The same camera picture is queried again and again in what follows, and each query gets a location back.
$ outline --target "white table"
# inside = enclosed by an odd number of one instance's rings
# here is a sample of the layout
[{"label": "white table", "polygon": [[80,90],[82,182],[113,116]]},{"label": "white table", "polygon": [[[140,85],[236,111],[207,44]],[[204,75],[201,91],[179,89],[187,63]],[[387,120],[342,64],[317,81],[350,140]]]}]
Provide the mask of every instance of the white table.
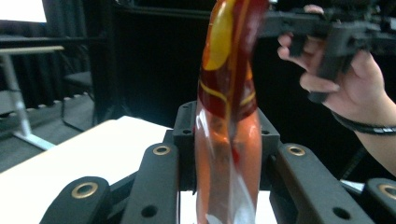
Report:
[{"label": "white table", "polygon": [[[0,223],[38,223],[73,180],[100,176],[110,185],[138,170],[147,147],[167,128],[123,117],[102,123],[0,174]],[[181,192],[180,223],[196,223],[195,196]],[[257,223],[276,223],[268,192],[259,195]]]},{"label": "white table", "polygon": [[0,49],[0,59],[3,63],[4,73],[9,88],[9,93],[14,104],[15,112],[20,119],[21,129],[14,133],[20,139],[41,149],[48,150],[54,145],[44,139],[41,139],[32,134],[29,119],[27,117],[25,104],[21,95],[21,89],[18,85],[17,76],[15,75],[14,66],[12,64],[11,55],[18,54],[37,54],[37,53],[52,53],[55,50],[62,50],[62,46],[49,47],[33,47],[33,48],[15,48],[15,49]]}]

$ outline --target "black fabric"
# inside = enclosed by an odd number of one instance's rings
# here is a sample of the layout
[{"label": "black fabric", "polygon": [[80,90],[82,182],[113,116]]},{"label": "black fabric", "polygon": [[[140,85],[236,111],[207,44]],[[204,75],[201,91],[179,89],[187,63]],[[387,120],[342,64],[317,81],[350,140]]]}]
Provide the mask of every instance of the black fabric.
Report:
[{"label": "black fabric", "polygon": [[64,77],[64,80],[85,89],[92,88],[91,72],[75,73]]},{"label": "black fabric", "polygon": [[136,0],[134,3],[141,7],[166,7],[193,10],[211,10],[216,0]]},{"label": "black fabric", "polygon": [[[278,9],[308,4],[329,7],[331,1],[280,0]],[[125,107],[140,118],[172,127],[178,107],[196,99],[208,21],[144,12],[116,14]],[[259,108],[279,131],[282,142],[309,147],[333,175],[343,176],[361,142],[334,120],[329,109],[307,100],[307,91],[299,85],[303,69],[280,60],[278,47],[276,38],[263,38],[255,48],[252,68]],[[396,82],[386,63],[393,59],[376,58],[392,95]],[[370,174],[384,174],[383,168],[377,171]]]},{"label": "black fabric", "polygon": [[[43,0],[47,22],[0,21],[0,35],[21,35],[25,37],[68,37],[85,36],[82,0]],[[59,53],[12,56],[21,92],[27,107],[52,105],[66,95],[76,93],[63,90],[62,79],[71,73],[65,68]],[[77,71],[89,70],[89,64],[71,59]],[[0,91],[7,84],[0,70]]]}]

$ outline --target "chair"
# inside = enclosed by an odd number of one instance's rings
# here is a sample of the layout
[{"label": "chair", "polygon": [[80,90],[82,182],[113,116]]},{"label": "chair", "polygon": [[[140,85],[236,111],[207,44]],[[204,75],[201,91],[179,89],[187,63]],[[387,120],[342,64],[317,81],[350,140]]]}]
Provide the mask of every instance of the chair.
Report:
[{"label": "chair", "polygon": [[[72,66],[67,56],[77,56],[78,58],[82,58],[84,61],[87,60],[86,49],[82,46],[77,46],[76,48],[72,48],[65,53],[61,52],[61,57],[64,61],[65,66],[71,71],[71,74],[64,76],[63,83],[65,85],[76,87],[81,91],[85,91],[88,93],[88,96],[94,101],[93,91],[92,91],[92,75],[90,71],[86,72],[76,72],[76,69]],[[73,128],[77,131],[84,132],[84,128],[78,127],[76,124],[73,124],[66,120],[66,100],[62,99],[62,108],[61,108],[61,118],[64,125],[67,127]],[[94,125],[94,112],[92,111],[92,126]]]}]

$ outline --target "snack bag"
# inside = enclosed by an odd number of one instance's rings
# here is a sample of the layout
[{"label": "snack bag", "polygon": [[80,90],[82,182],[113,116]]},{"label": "snack bag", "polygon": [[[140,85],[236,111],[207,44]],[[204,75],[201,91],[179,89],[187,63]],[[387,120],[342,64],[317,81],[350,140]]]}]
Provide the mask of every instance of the snack bag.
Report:
[{"label": "snack bag", "polygon": [[218,0],[206,37],[195,122],[200,224],[254,223],[262,164],[250,58],[266,0]]}]

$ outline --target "bright screen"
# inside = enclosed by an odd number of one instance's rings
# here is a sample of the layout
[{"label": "bright screen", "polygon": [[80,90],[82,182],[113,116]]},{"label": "bright screen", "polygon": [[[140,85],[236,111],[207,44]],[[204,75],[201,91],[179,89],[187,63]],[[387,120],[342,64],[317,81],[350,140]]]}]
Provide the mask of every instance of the bright screen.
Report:
[{"label": "bright screen", "polygon": [[46,22],[41,0],[0,0],[0,20]]}]

